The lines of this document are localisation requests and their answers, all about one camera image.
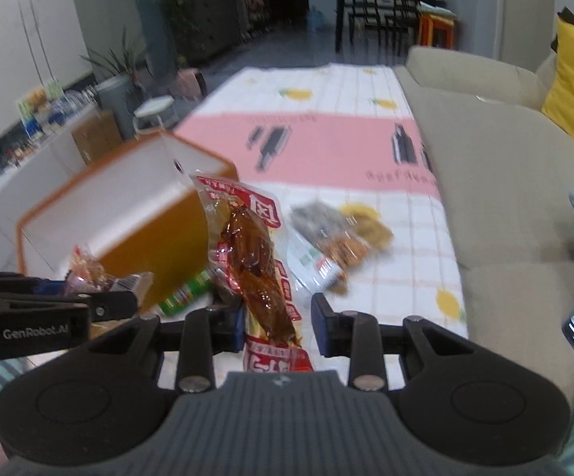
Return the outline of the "potted green plant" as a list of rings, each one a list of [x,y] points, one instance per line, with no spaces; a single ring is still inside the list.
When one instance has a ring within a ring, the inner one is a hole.
[[[100,53],[87,48],[87,54],[80,55],[80,58],[89,62],[93,68],[98,68],[105,80],[128,75],[132,83],[137,84],[139,72],[145,70],[148,74],[151,73],[147,56],[148,45],[145,39],[135,36],[130,40],[127,27],[123,27],[118,50],[108,47],[105,53]]]

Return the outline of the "pink small suitcase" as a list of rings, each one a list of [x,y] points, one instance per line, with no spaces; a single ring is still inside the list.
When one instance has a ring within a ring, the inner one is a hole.
[[[203,100],[207,95],[204,76],[199,69],[181,68],[176,74],[178,95],[186,100]]]

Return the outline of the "grey trash bin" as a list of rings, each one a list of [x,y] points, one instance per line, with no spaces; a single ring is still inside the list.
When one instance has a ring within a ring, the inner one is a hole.
[[[128,141],[134,136],[133,112],[129,110],[129,93],[133,88],[128,74],[115,75],[95,85],[98,103],[115,117],[120,136]]]

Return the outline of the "orange stool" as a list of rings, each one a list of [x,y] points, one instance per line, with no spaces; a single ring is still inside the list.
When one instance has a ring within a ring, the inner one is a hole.
[[[455,48],[455,29],[457,19],[453,17],[420,13],[420,28],[418,28],[418,44],[420,46],[435,47],[437,40],[447,50]]]

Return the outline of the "orange white storage box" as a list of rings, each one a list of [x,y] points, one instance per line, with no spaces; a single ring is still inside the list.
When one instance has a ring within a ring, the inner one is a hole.
[[[232,161],[169,132],[122,145],[21,217],[19,271],[62,279],[86,247],[110,275],[152,273],[143,305],[159,304],[207,266],[196,172],[237,178]]]

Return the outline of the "white tv cabinet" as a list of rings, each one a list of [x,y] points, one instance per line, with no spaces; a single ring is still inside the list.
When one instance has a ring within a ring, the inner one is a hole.
[[[85,167],[73,132],[98,116],[90,104],[69,119],[18,167],[0,173],[0,271],[17,268],[18,220]]]

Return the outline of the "white round stool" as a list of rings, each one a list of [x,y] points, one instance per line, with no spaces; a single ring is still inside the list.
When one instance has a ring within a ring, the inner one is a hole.
[[[160,129],[171,129],[179,122],[172,96],[144,101],[133,113],[132,124],[136,135],[147,135]]]

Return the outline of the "red braised meat packet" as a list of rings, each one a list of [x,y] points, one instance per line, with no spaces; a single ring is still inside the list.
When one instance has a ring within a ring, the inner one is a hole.
[[[208,264],[217,288],[245,307],[244,370],[311,372],[281,205],[272,194],[233,179],[198,172],[191,180],[207,221]]]

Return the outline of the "blue water jug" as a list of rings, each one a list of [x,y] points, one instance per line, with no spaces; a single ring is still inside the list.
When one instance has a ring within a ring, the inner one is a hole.
[[[306,28],[308,32],[315,33],[325,29],[325,16],[316,6],[311,6],[306,15]]]

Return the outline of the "brown cardboard box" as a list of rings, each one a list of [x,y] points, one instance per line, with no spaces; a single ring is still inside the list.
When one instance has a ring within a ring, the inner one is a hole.
[[[122,144],[112,111],[101,111],[85,119],[72,132],[83,162],[91,165]]]

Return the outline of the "white grey snack bag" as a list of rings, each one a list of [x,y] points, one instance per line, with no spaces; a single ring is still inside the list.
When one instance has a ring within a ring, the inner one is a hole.
[[[347,276],[379,251],[388,250],[393,232],[372,207],[349,202],[334,207],[314,200],[294,207],[290,224],[328,260],[337,264],[340,274],[330,291],[346,294]]]

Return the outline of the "pink white tablecloth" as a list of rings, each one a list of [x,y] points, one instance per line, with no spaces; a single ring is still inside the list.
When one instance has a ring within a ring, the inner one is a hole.
[[[213,92],[178,135],[200,147],[158,145],[136,178],[156,202],[188,188],[208,156],[230,160],[242,182],[264,190],[289,217],[323,202],[369,215],[393,232],[349,273],[338,311],[398,324],[419,315],[468,332],[461,279],[438,183],[401,84],[387,67],[246,68]]]

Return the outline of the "small clear braised egg packet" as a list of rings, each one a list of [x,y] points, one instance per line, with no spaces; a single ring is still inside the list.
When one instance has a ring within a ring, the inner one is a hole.
[[[142,272],[125,277],[108,274],[102,263],[87,246],[75,246],[66,274],[63,294],[93,294],[94,292],[130,291],[141,305],[154,282],[154,274]]]

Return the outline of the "beige sofa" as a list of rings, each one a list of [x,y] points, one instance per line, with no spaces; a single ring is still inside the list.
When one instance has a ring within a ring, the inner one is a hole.
[[[555,74],[440,48],[396,70],[440,189],[472,341],[574,401],[574,139],[542,113]]]

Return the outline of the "dark dining table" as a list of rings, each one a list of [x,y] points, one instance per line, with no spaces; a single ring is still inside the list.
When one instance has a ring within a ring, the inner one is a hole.
[[[344,28],[349,43],[355,42],[357,24],[374,30],[379,45],[420,39],[420,7],[435,6],[441,0],[335,0],[334,49],[343,48]]]

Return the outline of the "green sausage stick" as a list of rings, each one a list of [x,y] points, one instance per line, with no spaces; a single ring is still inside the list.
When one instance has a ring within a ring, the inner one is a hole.
[[[173,291],[158,304],[160,313],[166,317],[173,317],[184,311],[196,300],[208,294],[213,287],[213,271],[205,269],[187,280],[184,285]]]

